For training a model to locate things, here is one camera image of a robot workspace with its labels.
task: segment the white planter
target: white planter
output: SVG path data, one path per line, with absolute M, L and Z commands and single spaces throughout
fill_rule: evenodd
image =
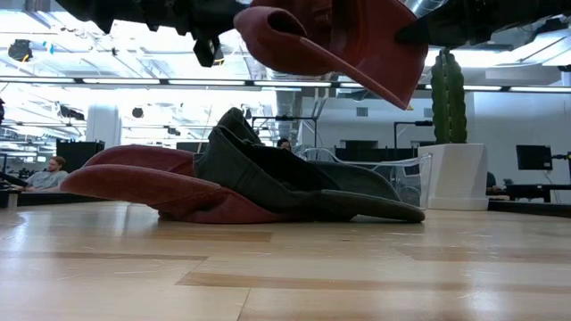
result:
M 441 144 L 418 148 L 432 155 L 427 207 L 432 210 L 487 210 L 488 158 L 484 144 Z

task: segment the wooden table surface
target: wooden table surface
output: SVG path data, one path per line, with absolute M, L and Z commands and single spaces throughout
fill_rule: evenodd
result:
M 0 211 L 0 320 L 571 320 L 571 220 L 207 226 L 120 202 Z

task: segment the man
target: man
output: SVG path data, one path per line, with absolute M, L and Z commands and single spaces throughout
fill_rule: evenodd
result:
M 287 138 L 280 138 L 277 141 L 277 148 L 288 150 L 289 152 L 292 151 L 292 144 L 289 142 Z
M 26 183 L 28 186 L 22 187 L 24 192 L 57 192 L 60 190 L 60 185 L 68 176 L 65 170 L 62 170 L 65 165 L 65 159 L 61 156 L 54 156 L 47 163 L 47 171 L 38 172 L 28 179 Z

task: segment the green cactus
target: green cactus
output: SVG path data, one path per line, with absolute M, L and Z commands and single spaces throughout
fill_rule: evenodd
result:
M 464 144 L 468 139 L 464 76 L 448 49 L 443 49 L 436 57 L 430 84 L 436 143 Z

